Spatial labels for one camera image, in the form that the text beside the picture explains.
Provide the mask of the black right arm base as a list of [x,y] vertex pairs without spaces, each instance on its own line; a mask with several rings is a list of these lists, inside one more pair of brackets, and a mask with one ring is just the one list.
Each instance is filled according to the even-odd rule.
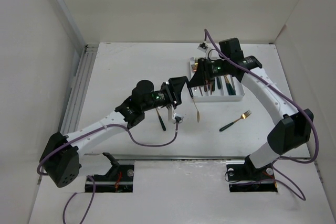
[[230,193],[277,193],[277,184],[274,181],[274,169],[267,165],[256,172],[245,170],[244,164],[227,163],[225,180],[229,183]]

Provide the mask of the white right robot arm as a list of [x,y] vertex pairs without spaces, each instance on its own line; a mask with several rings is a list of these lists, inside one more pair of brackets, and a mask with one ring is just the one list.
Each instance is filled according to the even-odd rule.
[[258,150],[246,156],[244,175],[250,179],[259,176],[263,168],[290,150],[309,141],[313,113],[300,109],[270,82],[260,61],[245,57],[237,38],[219,42],[219,58],[199,58],[190,80],[191,87],[213,83],[220,76],[231,75],[248,88],[270,115],[275,127],[267,141]]

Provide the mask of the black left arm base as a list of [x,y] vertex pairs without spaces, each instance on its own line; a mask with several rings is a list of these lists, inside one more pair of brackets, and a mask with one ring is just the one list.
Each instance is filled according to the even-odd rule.
[[102,155],[110,162],[106,172],[92,175],[96,193],[132,193],[134,179],[134,161],[119,161],[110,153]]

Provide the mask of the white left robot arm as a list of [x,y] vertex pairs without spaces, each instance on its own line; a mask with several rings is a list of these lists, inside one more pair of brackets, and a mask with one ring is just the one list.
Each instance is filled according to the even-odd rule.
[[103,119],[66,135],[54,133],[41,155],[37,173],[49,176],[59,188],[67,186],[80,173],[81,156],[112,136],[129,133],[144,120],[145,112],[149,110],[167,108],[169,119],[178,131],[183,117],[174,113],[174,109],[182,103],[181,93],[187,85],[186,76],[170,78],[157,91],[151,81],[139,81],[131,95]]

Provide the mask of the gold spoon green handle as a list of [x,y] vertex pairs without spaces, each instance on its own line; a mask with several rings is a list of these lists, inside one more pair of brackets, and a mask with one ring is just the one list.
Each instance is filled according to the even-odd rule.
[[233,77],[230,76],[229,80],[230,80],[230,85],[231,85],[231,88],[230,88],[231,95],[236,95],[236,90],[235,90],[235,85],[234,85]]
[[230,92],[231,85],[230,85],[230,82],[229,82],[229,80],[228,80],[227,75],[224,76],[224,80],[225,80],[225,84],[226,84],[227,92],[228,92],[229,95],[231,95],[231,92]]
[[192,99],[192,102],[193,102],[193,104],[195,106],[195,109],[196,109],[196,118],[197,118],[197,122],[199,123],[200,122],[200,112],[199,112],[199,109],[197,108],[197,105],[195,103],[193,91],[192,91],[191,88],[188,88],[188,91],[190,93],[190,97]]

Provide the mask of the gold knife green handle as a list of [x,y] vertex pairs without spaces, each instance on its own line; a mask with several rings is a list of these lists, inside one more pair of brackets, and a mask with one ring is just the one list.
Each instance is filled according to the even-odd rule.
[[216,78],[216,83],[217,83],[217,88],[218,88],[219,90],[221,90],[221,89],[222,89],[222,84],[221,84],[221,80],[220,80],[219,77]]

